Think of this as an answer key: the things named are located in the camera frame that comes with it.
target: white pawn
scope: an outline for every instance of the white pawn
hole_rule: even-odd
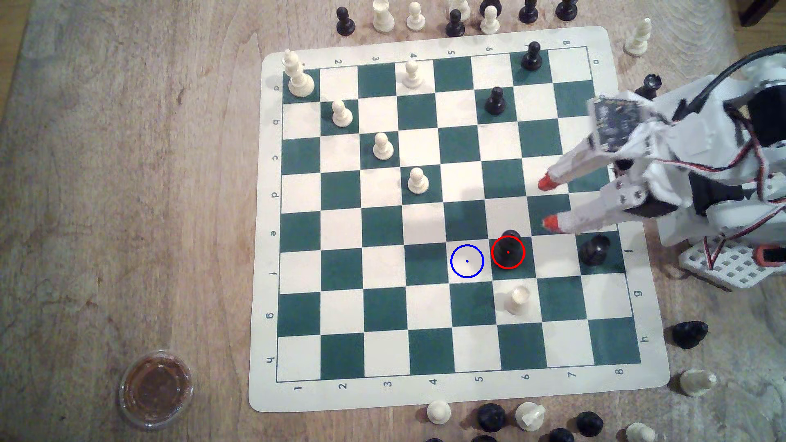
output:
[[[333,107],[333,123],[338,127],[347,127],[352,124],[352,111],[347,109],[343,101],[335,100]]]
[[[530,291],[527,287],[519,285],[511,290],[508,299],[505,301],[505,310],[511,315],[521,315],[527,309],[527,302],[530,300]]]
[[[450,419],[450,405],[441,400],[435,400],[426,408],[426,415],[432,423],[442,425]]]
[[[387,140],[384,132],[374,135],[374,156],[386,160],[393,156],[393,145]]]
[[[710,391],[718,383],[718,377],[707,370],[687,370],[680,375],[680,388],[688,396],[698,397]]]
[[[534,402],[525,402],[516,408],[516,423],[524,431],[538,431],[543,425],[545,407]]]
[[[406,18],[406,26],[413,31],[419,31],[426,25],[426,17],[421,14],[421,4],[410,3],[410,16]]]
[[[655,442],[658,435],[655,430],[641,422],[636,422],[628,425],[628,428],[625,429],[625,438],[628,439],[628,442]]]
[[[285,50],[281,63],[284,65],[284,72],[289,76],[289,92],[292,92],[292,95],[303,98],[314,92],[314,79],[303,72],[303,65],[296,53]]]
[[[428,176],[423,175],[423,169],[413,168],[410,172],[410,180],[406,182],[410,192],[420,195],[428,190]]]
[[[469,3],[467,0],[448,0],[447,2],[447,15],[450,16],[450,11],[458,9],[461,13],[461,21],[469,20],[469,16],[472,15],[472,10],[469,8]]]
[[[423,83],[423,77],[417,71],[417,62],[415,60],[407,61],[404,69],[406,69],[406,77],[402,80],[404,86],[415,89]]]
[[[486,6],[485,16],[480,21],[480,30],[484,34],[496,34],[499,31],[499,20],[497,20],[497,8],[494,5]]]
[[[625,41],[625,46],[623,47],[625,52],[634,57],[644,55],[644,52],[647,52],[647,40],[649,40],[651,32],[652,23],[648,18],[638,22],[634,34]]]
[[[391,4],[388,0],[374,0],[374,29],[379,32],[390,32],[395,26],[395,18],[390,12]]]

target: white square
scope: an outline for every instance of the white square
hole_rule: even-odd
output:
[[[281,177],[281,213],[316,212],[322,208],[319,174]]]
[[[363,336],[366,376],[410,373],[410,333],[407,330],[367,332]]]
[[[399,131],[402,167],[439,164],[439,132],[436,127]]]
[[[404,245],[363,248],[363,287],[381,289],[406,285]]]
[[[513,87],[516,118],[519,121],[556,118],[556,99],[551,83],[526,84]]]
[[[406,287],[406,326],[410,330],[453,326],[450,286],[447,284]]]
[[[587,319],[627,318],[633,315],[624,273],[584,274],[582,291]]]
[[[438,92],[435,100],[437,127],[475,126],[478,123],[474,90]]]
[[[361,98],[355,118],[358,119],[361,134],[397,131],[399,102],[396,97]]]
[[[281,294],[314,293],[322,288],[322,254],[319,250],[281,254],[278,282]]]
[[[454,327],[453,358],[457,372],[500,370],[497,326]]]
[[[311,381],[321,377],[321,343],[318,334],[278,338],[276,380]]]
[[[531,236],[527,197],[486,200],[486,226],[493,238],[499,238],[508,229],[514,229],[522,237]]]
[[[319,214],[320,249],[360,249],[363,246],[363,223],[359,208],[323,210]]]
[[[567,195],[568,200],[571,202],[571,210],[579,208],[585,204],[599,204],[598,201],[601,197],[600,192],[571,192]],[[586,233],[597,233],[597,232],[612,232],[617,231],[617,225],[612,224],[611,226],[603,226],[597,230],[588,230]]]
[[[557,193],[567,193],[567,184],[560,184],[554,190],[542,191],[538,188],[538,181],[543,178],[546,171],[559,160],[561,155],[549,155],[547,157],[527,157],[521,159],[521,166],[524,171],[524,189],[528,197],[538,195],[554,195]]]
[[[331,290],[319,294],[321,334],[363,333],[363,290]]]
[[[330,135],[319,139],[319,170],[342,172],[360,170],[360,135]]]
[[[537,279],[501,279],[491,284],[494,287],[494,313],[497,316],[497,324],[525,324],[543,320]],[[510,292],[521,285],[529,290],[530,299],[521,315],[513,315],[505,308],[505,303],[510,298]]]
[[[549,51],[552,83],[592,79],[590,59],[585,47]]]
[[[583,139],[590,136],[594,129],[594,123],[590,116],[569,116],[560,118],[557,123],[560,125],[560,142],[562,152],[570,152]]]
[[[480,249],[480,253],[472,247],[462,247],[462,245],[471,244]],[[451,284],[462,282],[483,282],[491,281],[491,266],[494,263],[491,261],[491,254],[489,254],[489,241],[488,240],[473,240],[473,241],[452,241],[445,244],[447,267],[449,269],[447,274],[447,281]],[[453,268],[458,273],[464,276],[472,276],[478,271],[476,276],[472,278],[462,278],[454,271],[450,270],[451,260]]]
[[[475,89],[513,86],[513,70],[507,53],[472,58],[472,81]]]
[[[519,124],[515,121],[478,125],[478,143],[481,161],[521,158]]]
[[[538,278],[581,274],[578,266],[576,236],[573,234],[534,236],[532,253],[535,276]]]
[[[417,74],[423,79],[420,86],[410,89],[404,86],[406,77],[406,63],[395,64],[395,93],[396,95],[434,94],[434,62],[431,60],[417,61]]]
[[[321,69],[319,71],[320,101],[355,100],[357,98],[357,66]]]
[[[474,201],[486,197],[480,161],[446,163],[440,167],[443,201]]]
[[[404,244],[445,242],[443,203],[406,204],[401,212]]]
[[[545,361],[548,366],[593,365],[590,323],[586,319],[543,323]]]
[[[284,105],[284,139],[318,137],[322,125],[320,112],[317,102]]]
[[[401,204],[401,169],[378,168],[360,171],[361,207]]]

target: wood grain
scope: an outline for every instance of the wood grain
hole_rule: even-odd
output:
[[[732,2],[737,11],[747,5]],[[778,2],[758,24],[749,28],[742,28],[739,21],[735,23],[735,38],[741,54],[751,53],[769,46],[784,44],[786,34],[786,3]]]
[[[30,0],[0,0],[0,120],[11,87]]]
[[[259,67],[271,52],[443,36],[441,4],[426,28],[376,33],[367,1],[344,5],[358,25],[335,33],[334,3],[291,0],[123,2],[54,0],[31,11],[0,125],[0,440],[470,440],[472,410],[453,404],[436,426],[423,407],[261,414],[248,405],[249,318],[259,143]],[[478,2],[468,34],[477,34]],[[723,2],[579,3],[569,24],[554,0],[530,27],[506,4],[501,31],[601,25],[620,88],[659,72],[665,89],[719,72],[737,57]],[[621,47],[635,19],[655,31],[640,59]],[[690,351],[669,347],[673,373],[715,370],[697,400],[669,387],[534,398],[541,431],[507,427],[499,440],[537,440],[583,410],[623,440],[646,422],[667,440],[784,440],[786,285],[771,278],[728,292],[680,271],[654,225],[648,246],[663,324],[702,319]],[[196,396],[157,433],[128,426],[116,386],[143,352],[171,348],[193,368]],[[520,400],[502,400],[512,411]]]

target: green square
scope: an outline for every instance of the green square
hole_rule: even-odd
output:
[[[406,330],[406,289],[363,290],[365,331]]]
[[[289,105],[292,103],[305,103],[310,101],[319,101],[319,69],[306,69],[304,72],[311,76],[314,79],[314,91],[312,91],[307,96],[300,98],[292,95],[292,92],[289,92],[289,76],[284,74],[284,82],[281,87],[284,90],[283,95],[283,102],[285,105]]]
[[[363,288],[361,249],[322,250],[321,261],[322,290]]]
[[[380,160],[374,156],[374,137],[376,134],[360,134],[360,168],[379,169],[397,168],[399,166],[399,133],[385,132],[387,140],[393,145],[393,155]]]
[[[323,101],[320,106],[321,114],[321,135],[342,135],[342,134],[357,134],[360,131],[358,125],[358,100],[343,100],[347,109],[352,111],[352,123],[347,127],[338,127],[333,123],[333,103],[332,101]]]
[[[447,241],[487,239],[486,202],[456,201],[445,203],[445,235]]]
[[[325,334],[321,336],[321,379],[355,379],[365,377],[363,333]]]
[[[497,326],[499,357],[503,370],[546,368],[543,325],[506,324]]]
[[[595,88],[592,80],[554,83],[556,114],[560,118],[589,115],[587,100],[593,97]]]
[[[428,178],[428,190],[417,195],[410,192],[406,185],[413,168],[401,168],[401,201],[403,204],[438,203],[442,200],[442,172],[439,164],[421,166],[423,175]]]
[[[486,198],[525,196],[521,160],[484,161],[483,191]]]
[[[319,250],[319,212],[282,213],[279,244],[281,252]]]
[[[489,240],[490,251],[493,249],[494,242],[496,240],[497,238]],[[491,256],[489,255],[487,263],[491,265],[491,278],[493,280],[498,281],[500,279],[525,279],[535,277],[535,264],[532,258],[532,238],[521,238],[521,244],[524,244],[524,261],[522,261],[521,264],[514,269],[506,270],[499,268],[499,266],[494,263],[494,261],[491,259]]]
[[[612,231],[612,232],[601,232],[601,235],[605,236],[612,242],[612,244],[608,247],[608,254],[606,255],[606,260],[599,266],[588,266],[581,262],[578,262],[579,268],[582,270],[582,274],[599,274],[599,273],[625,273],[625,261],[623,261],[623,247],[619,242],[619,232]],[[585,242],[592,239],[597,234],[580,234],[576,235],[576,250],[582,246]]]
[[[533,120],[519,122],[519,140],[522,157],[562,155],[559,120]]]
[[[447,282],[445,243],[404,245],[406,284],[443,284]]]
[[[281,142],[281,174],[319,172],[319,138],[295,138]]]
[[[589,337],[595,365],[641,363],[634,319],[591,319]]]
[[[587,319],[580,276],[538,279],[538,296],[543,322]]]
[[[543,226],[543,219],[548,215],[571,210],[571,200],[567,194],[538,195],[527,197],[527,208],[530,213],[530,230],[532,236],[551,235],[554,232]]]
[[[453,330],[410,330],[410,374],[453,373]]]
[[[434,94],[402,95],[399,100],[399,130],[437,127],[437,102]]]
[[[401,206],[361,209],[363,247],[404,244]]]
[[[358,66],[358,96],[395,95],[395,64],[361,64]]]
[[[360,171],[321,174],[322,210],[360,207]]]
[[[472,61],[469,57],[434,60],[434,85],[437,92],[473,89]]]
[[[278,297],[278,336],[319,334],[319,293]]]
[[[608,169],[599,168],[567,184],[571,192],[593,192],[608,184]]]
[[[513,86],[523,84],[551,83],[551,66],[549,64],[549,51],[542,50],[543,64],[537,71],[528,71],[521,67],[521,59],[527,52],[511,52],[510,68],[513,70]]]
[[[502,97],[505,99],[505,111],[499,115],[486,112],[486,100],[491,96],[491,89],[478,89],[475,91],[475,108],[478,114],[478,124],[505,123],[516,121],[516,100],[513,99],[513,88],[503,87]]]
[[[450,314],[454,327],[497,323],[491,282],[450,284]]]
[[[478,127],[439,128],[439,159],[442,163],[480,161]]]

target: chessboard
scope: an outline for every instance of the chessboard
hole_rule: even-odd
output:
[[[542,67],[520,67],[527,44]],[[593,127],[586,101],[617,92],[603,28],[298,50],[314,92],[292,95],[283,53],[262,65],[248,398],[316,411],[643,389],[668,362],[643,227],[551,234],[544,216],[598,195],[601,169],[550,192],[546,168]],[[418,63],[424,81],[402,84]],[[492,87],[506,109],[483,104]],[[342,100],[354,119],[332,121]],[[372,152],[384,132],[388,160]],[[414,167],[430,186],[409,191]],[[519,232],[511,270],[490,251]],[[522,315],[510,290],[531,296]]]

